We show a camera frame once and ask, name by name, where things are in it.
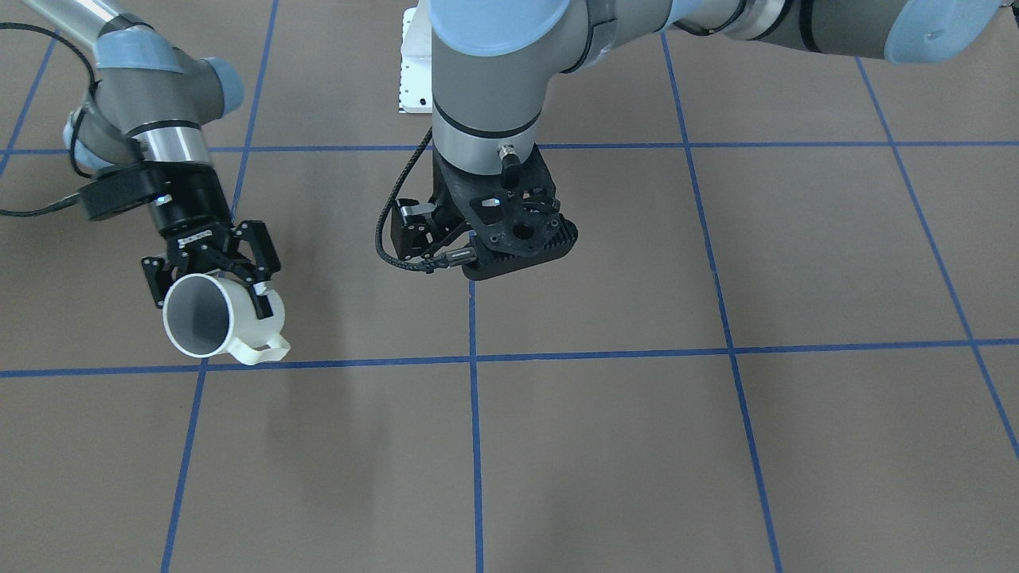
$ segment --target silver robot arm segment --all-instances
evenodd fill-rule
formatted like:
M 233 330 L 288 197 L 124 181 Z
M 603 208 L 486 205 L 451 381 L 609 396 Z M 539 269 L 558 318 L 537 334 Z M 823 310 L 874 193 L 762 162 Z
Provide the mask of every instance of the silver robot arm segment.
M 817 53 L 937 62 L 968 46 L 1001 0 L 431 0 L 434 189 L 397 199 L 397 259 L 428 264 L 457 236 L 480 280 L 566 255 L 576 226 L 535 145 L 548 82 L 674 23 Z
M 22 1 L 96 56 L 102 80 L 64 129 L 75 160 L 95 170 L 78 203 L 91 220 L 148 205 L 166 241 L 164 255 L 142 261 L 156 306 L 178 278 L 225 271 L 258 318 L 272 316 L 267 292 L 280 270 L 272 240 L 262 221 L 233 224 L 202 134 L 244 100 L 237 72 L 218 58 L 193 59 L 113 0 Z

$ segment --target blue tape line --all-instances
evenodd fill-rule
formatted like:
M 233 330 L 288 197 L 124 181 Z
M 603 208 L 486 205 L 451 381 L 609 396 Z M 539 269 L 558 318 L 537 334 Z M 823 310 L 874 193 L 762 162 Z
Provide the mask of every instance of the blue tape line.
M 476 283 L 468 283 L 468 332 L 471 353 L 471 444 L 474 458 L 474 561 L 477 573 L 485 573 L 485 528 L 482 512 L 481 407 L 478 399 L 478 329 Z
M 738 355 L 805 354 L 824 352 L 879 352 L 935 348 L 1019 347 L 1019 338 L 986 338 L 970 341 L 917 341 L 903 343 L 859 343 L 841 345 L 796 345 L 777 347 L 735 347 Z M 209 372 L 236 372 L 248 370 L 301 370 L 312 368 L 370 368 L 385 366 L 425 366 L 434 364 L 479 364 L 494 362 L 537 362 L 558 360 L 625 360 L 641 358 L 683 358 L 695 356 L 728 356 L 728 348 L 676 349 L 676 350 L 624 350 L 607 352 L 557 352 L 536 354 L 487 354 L 471 356 L 433 356 L 415 358 L 370 358 L 363 360 L 317 360 L 303 362 L 265 362 L 255 366 L 243 364 L 210 364 Z M 3 378 L 49 378 L 61 376 L 116 376 L 124 374 L 166 374 L 198 372 L 197 365 L 178 366 L 111 366 L 104 368 L 51 368 L 37 370 L 0 370 Z
M 0 176 L 3 176 L 3 172 L 7 170 L 7 162 L 10 161 L 14 144 L 17 143 L 17 138 L 21 135 L 21 128 L 24 126 L 24 119 L 29 116 L 29 110 L 32 108 L 32 102 L 36 99 L 36 92 L 39 91 L 39 84 L 43 81 L 43 74 L 46 73 L 46 66 L 50 63 L 50 57 L 53 56 L 53 48 L 56 47 L 56 45 L 57 41 L 53 38 L 50 39 L 49 45 L 46 46 L 46 53 L 43 54 L 43 61 L 39 64 L 39 69 L 36 70 L 36 77 L 32 81 L 32 87 L 29 88 L 29 95 L 24 97 L 24 104 L 21 105 L 21 112 L 17 115 L 17 121 L 14 123 L 14 131 L 11 132 L 10 139 L 7 140 L 6 153 L 4 153 L 3 157 L 0 157 Z
M 210 372 L 235 372 L 242 370 L 304 370 L 308 368 L 367 368 L 372 366 L 424 366 L 428 364 L 467 364 L 468 356 L 435 356 L 421 358 L 374 358 L 365 360 L 321 360 L 306 362 L 263 362 L 254 366 L 244 364 L 210 364 Z
M 786 347 L 743 347 L 736 354 L 798 354 L 821 352 L 861 352 L 879 350 L 917 350 L 931 348 L 968 348 L 969 341 L 918 341 L 911 343 L 858 343 L 847 345 L 794 345 Z
M 896 142 L 899 147 L 1019 147 L 1019 141 L 999 142 Z M 329 153 L 343 151 L 414 151 L 413 145 L 283 145 L 210 147 L 213 153 Z M 683 149 L 682 143 L 605 143 L 605 144 L 543 144 L 541 149 Z M 753 149 L 811 147 L 889 147 L 888 142 L 703 142 L 691 143 L 694 149 Z M 63 155 L 66 149 L 0 149 L 2 155 Z
M 272 10 L 269 12 L 269 27 L 265 33 L 265 45 L 262 47 L 262 63 L 259 65 L 258 80 L 255 82 L 255 93 L 252 95 L 252 111 L 248 116 L 248 133 L 245 134 L 245 147 L 240 152 L 240 166 L 237 168 L 237 183 L 233 187 L 233 200 L 230 202 L 230 215 L 237 212 L 240 194 L 245 187 L 245 175 L 248 173 L 248 157 L 251 154 L 252 138 L 255 136 L 255 124 L 258 121 L 258 108 L 262 102 L 262 85 L 265 83 L 265 70 L 269 67 L 269 51 L 272 49 L 272 36 L 276 31 L 276 12 L 279 0 L 272 0 Z
M 740 364 L 736 358 L 735 345 L 733 344 L 733 332 L 729 323 L 729 313 L 726 311 L 726 299 L 722 294 L 721 280 L 718 277 L 718 265 L 714 258 L 714 249 L 711 246 L 711 232 L 707 224 L 707 216 L 704 213 L 704 202 L 700 193 L 700 181 L 697 178 L 697 167 L 694 164 L 693 149 L 690 147 L 690 136 L 687 132 L 686 115 L 683 112 L 683 100 L 680 97 L 679 84 L 676 81 L 676 72 L 673 67 L 673 57 L 668 50 L 668 39 L 665 34 L 659 34 L 661 38 L 661 49 L 665 54 L 665 67 L 668 69 L 668 81 L 673 88 L 673 99 L 676 102 L 676 116 L 680 122 L 680 133 L 683 135 L 684 151 L 687 156 L 687 166 L 690 169 L 690 183 L 693 185 L 694 200 L 697 203 L 697 216 L 700 219 L 701 229 L 704 232 L 704 248 L 707 251 L 708 265 L 711 268 L 711 276 L 714 279 L 715 295 L 718 298 L 718 314 L 721 316 L 721 328 L 726 334 L 726 349 L 729 354 L 730 366 L 733 370 L 733 379 L 736 383 L 736 395 L 740 402 L 740 413 L 743 417 L 743 429 L 747 435 L 747 447 L 750 450 L 750 462 L 753 465 L 754 479 L 757 482 L 757 494 L 760 499 L 761 513 L 764 517 L 764 525 L 767 529 L 768 544 L 771 549 L 771 561 L 774 565 L 775 573 L 783 573 L 782 556 L 779 552 L 779 540 L 774 532 L 774 524 L 771 519 L 771 505 L 767 498 L 767 487 L 764 484 L 764 472 L 761 470 L 760 458 L 757 455 L 757 440 L 754 437 L 753 424 L 750 420 L 750 409 L 747 406 L 747 397 L 743 388 L 743 376 L 740 373 Z
M 675 358 L 688 356 L 726 356 L 729 349 L 621 350 L 607 352 L 548 352 L 534 354 L 486 354 L 478 362 L 537 362 L 549 360 L 614 360 L 627 358 Z
M 930 245 L 930 250 L 934 254 L 934 260 L 937 262 L 937 268 L 942 272 L 942 278 L 945 280 L 945 285 L 948 288 L 949 295 L 952 297 L 952 304 L 955 305 L 956 313 L 959 315 L 959 321 L 962 323 L 963 330 L 966 332 L 966 338 L 973 350 L 973 357 L 976 359 L 976 364 L 980 369 L 980 375 L 983 376 L 983 382 L 987 386 L 987 392 L 990 394 L 990 399 L 995 404 L 995 409 L 998 411 L 998 416 L 1002 420 L 1002 426 L 1004 426 L 1005 434 L 1008 436 L 1009 444 L 1012 446 L 1012 452 L 1015 454 L 1016 460 L 1019 460 L 1019 440 L 1016 439 L 1016 433 L 1012 428 L 1012 422 L 1009 420 L 1008 413 L 1005 411 L 1001 397 L 998 394 L 998 388 L 995 386 L 995 381 L 990 377 L 990 372 L 987 370 L 987 366 L 983 361 L 983 355 L 980 353 L 980 346 L 976 343 L 976 337 L 973 335 L 973 329 L 970 327 L 969 320 L 966 318 L 966 313 L 963 311 L 962 302 L 960 301 L 959 295 L 955 290 L 955 285 L 952 283 L 952 277 L 949 275 L 948 265 L 945 264 L 945 259 L 942 257 L 941 250 L 937 248 L 937 242 L 934 241 L 934 233 L 930 229 L 930 224 L 927 222 L 926 215 L 923 213 L 923 207 L 920 205 L 920 200 L 916 195 L 916 188 L 913 186 L 913 179 L 909 175 L 909 170 L 906 169 L 906 163 L 902 159 L 902 153 L 899 151 L 899 145 L 892 136 L 892 128 L 889 126 L 888 118 L 884 116 L 884 110 L 881 108 L 881 104 L 877 100 L 877 92 L 874 90 L 874 86 L 870 82 L 867 69 L 863 66 L 863 60 L 856 58 L 856 66 L 860 70 L 863 83 L 867 87 L 867 93 L 870 94 L 870 100 L 873 102 L 874 109 L 877 111 L 877 117 L 880 119 L 881 127 L 884 128 L 884 135 L 888 137 L 889 144 L 892 146 L 892 152 L 895 154 L 896 163 L 899 164 L 899 170 L 902 173 L 902 178 L 906 183 L 906 190 L 909 192 L 909 198 L 913 202 L 913 208 L 916 210 L 917 216 L 920 218 L 920 224 L 923 226 L 923 232 L 927 237 L 927 243 Z
M 192 413 L 187 419 L 187 435 L 184 437 L 184 452 L 180 456 L 180 471 L 177 473 L 177 488 L 173 492 L 173 509 L 170 511 L 170 525 L 166 530 L 166 545 L 163 548 L 163 561 L 160 573 L 169 573 L 170 560 L 173 558 L 173 544 L 177 538 L 177 523 L 180 521 L 180 507 L 184 500 L 184 486 L 187 483 L 187 469 L 191 466 L 191 453 L 195 445 L 195 429 L 198 427 L 198 414 L 202 407 L 202 392 L 205 388 L 206 366 L 209 360 L 202 359 L 199 365 L 198 381 L 195 382 L 195 398 L 192 401 Z
M 35 370 L 0 370 L 3 378 L 50 378 L 60 376 L 115 376 L 122 374 L 169 374 L 198 372 L 198 366 L 110 366 L 105 368 L 41 368 Z

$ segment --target ceramic mug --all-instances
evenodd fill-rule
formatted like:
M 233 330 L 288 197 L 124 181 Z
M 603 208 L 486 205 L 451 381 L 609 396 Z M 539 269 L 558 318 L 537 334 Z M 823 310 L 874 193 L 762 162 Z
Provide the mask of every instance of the ceramic mug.
M 279 331 L 285 311 L 279 294 L 265 295 L 273 315 L 255 315 L 248 291 L 239 282 L 208 274 L 185 274 L 170 287 L 163 303 L 163 327 L 177 350 L 195 358 L 229 353 L 242 364 L 281 360 L 290 344 Z

